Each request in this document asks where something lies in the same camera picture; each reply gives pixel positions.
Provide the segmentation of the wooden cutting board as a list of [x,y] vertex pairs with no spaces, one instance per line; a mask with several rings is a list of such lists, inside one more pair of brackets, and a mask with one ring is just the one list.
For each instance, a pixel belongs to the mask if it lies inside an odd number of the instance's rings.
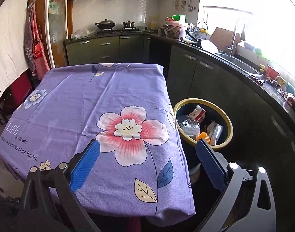
[[218,48],[218,50],[225,52],[227,46],[231,45],[233,32],[223,28],[216,27],[210,41]]

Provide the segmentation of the purple floral tablecloth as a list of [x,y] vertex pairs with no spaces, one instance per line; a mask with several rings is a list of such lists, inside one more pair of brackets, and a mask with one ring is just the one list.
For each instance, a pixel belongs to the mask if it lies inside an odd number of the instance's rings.
[[91,140],[100,154],[76,196],[95,214],[146,217],[159,227],[194,216],[189,170],[163,68],[96,63],[56,68],[0,137],[1,159],[22,177],[54,169]]

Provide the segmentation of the red checkered apron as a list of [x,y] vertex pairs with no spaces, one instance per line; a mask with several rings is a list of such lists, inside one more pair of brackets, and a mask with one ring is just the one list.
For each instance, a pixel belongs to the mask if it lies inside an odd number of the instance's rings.
[[24,51],[32,76],[41,80],[50,67],[45,55],[41,28],[37,23],[35,2],[33,0],[27,7]]

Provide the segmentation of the red white small carton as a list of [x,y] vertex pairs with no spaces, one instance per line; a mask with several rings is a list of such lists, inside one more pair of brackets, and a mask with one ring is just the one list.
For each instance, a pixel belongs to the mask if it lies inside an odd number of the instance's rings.
[[197,105],[195,109],[189,114],[190,119],[201,123],[205,119],[206,111],[201,106]]

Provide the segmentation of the kitchen sink with faucet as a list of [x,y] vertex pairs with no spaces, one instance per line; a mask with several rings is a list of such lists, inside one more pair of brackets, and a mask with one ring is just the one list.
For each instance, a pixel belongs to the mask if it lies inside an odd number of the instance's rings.
[[255,65],[253,62],[247,60],[240,53],[238,53],[238,48],[245,50],[244,44],[242,46],[239,45],[241,42],[240,33],[237,32],[236,28],[232,31],[232,42],[230,46],[227,46],[227,50],[225,52],[219,51],[220,56],[227,61],[237,65],[239,68],[242,68],[244,71],[259,74],[259,66]]

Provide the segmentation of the yellow rimmed blue trash bin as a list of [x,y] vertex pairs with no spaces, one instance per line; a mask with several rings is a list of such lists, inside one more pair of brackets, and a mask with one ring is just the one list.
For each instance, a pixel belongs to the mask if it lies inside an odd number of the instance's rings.
[[179,101],[174,106],[175,118],[179,116],[190,114],[196,106],[200,106],[206,111],[205,118],[200,123],[201,131],[206,131],[207,126],[212,122],[215,122],[223,127],[221,136],[217,142],[217,145],[211,146],[215,151],[221,150],[230,144],[234,128],[228,115],[217,105],[199,98],[187,98]]

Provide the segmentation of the green kitchen cabinets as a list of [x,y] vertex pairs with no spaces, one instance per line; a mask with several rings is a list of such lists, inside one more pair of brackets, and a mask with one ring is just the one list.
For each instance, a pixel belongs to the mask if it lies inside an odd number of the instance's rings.
[[295,165],[295,117],[268,84],[204,50],[147,34],[106,35],[66,40],[70,65],[98,61],[144,62],[164,68],[172,103],[188,97],[219,106],[234,127],[221,150],[225,157],[250,165]]

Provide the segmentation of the orange foam net sleeve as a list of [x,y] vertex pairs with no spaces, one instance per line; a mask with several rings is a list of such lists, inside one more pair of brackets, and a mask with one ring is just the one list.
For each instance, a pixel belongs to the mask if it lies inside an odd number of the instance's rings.
[[207,143],[210,143],[210,137],[206,132],[202,132],[196,136],[196,141],[205,140]]

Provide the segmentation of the steel cooking pot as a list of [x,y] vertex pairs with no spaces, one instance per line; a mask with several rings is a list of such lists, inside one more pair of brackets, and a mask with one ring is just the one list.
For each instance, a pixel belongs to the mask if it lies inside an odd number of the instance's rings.
[[126,22],[123,22],[122,24],[123,24],[123,30],[129,30],[129,29],[135,28],[134,21],[127,20]]

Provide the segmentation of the dish rack with items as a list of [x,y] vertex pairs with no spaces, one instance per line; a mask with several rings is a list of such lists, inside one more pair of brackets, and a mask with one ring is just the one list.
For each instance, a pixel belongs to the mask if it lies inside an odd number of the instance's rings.
[[173,15],[164,20],[162,34],[172,39],[208,39],[207,24],[205,22],[188,23],[186,15]]

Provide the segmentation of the plastic bag on counter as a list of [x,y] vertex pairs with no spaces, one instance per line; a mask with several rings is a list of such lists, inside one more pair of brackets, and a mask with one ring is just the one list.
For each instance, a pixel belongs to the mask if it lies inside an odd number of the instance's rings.
[[79,29],[79,30],[75,31],[73,34],[71,34],[71,39],[77,40],[77,39],[82,39],[85,37],[90,37],[90,36],[93,36],[95,33],[96,33],[95,30]]

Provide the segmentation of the white cloth cover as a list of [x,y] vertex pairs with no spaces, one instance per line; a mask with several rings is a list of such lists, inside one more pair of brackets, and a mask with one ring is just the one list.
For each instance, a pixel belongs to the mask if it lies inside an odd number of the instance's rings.
[[5,0],[0,7],[0,90],[28,69],[24,52],[27,0]]

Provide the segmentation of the black wok with lid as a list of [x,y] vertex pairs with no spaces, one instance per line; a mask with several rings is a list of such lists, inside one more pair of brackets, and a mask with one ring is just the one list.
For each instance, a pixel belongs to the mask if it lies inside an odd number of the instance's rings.
[[95,23],[98,29],[100,30],[111,30],[114,28],[116,23],[112,20],[108,20],[107,18],[103,21],[100,21],[98,23]]

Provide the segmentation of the red wooden chair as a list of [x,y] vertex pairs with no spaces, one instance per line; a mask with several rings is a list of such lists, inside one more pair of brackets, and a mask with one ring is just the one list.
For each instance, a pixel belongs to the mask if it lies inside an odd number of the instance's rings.
[[7,123],[8,118],[32,93],[29,72],[25,71],[0,96],[0,124]]

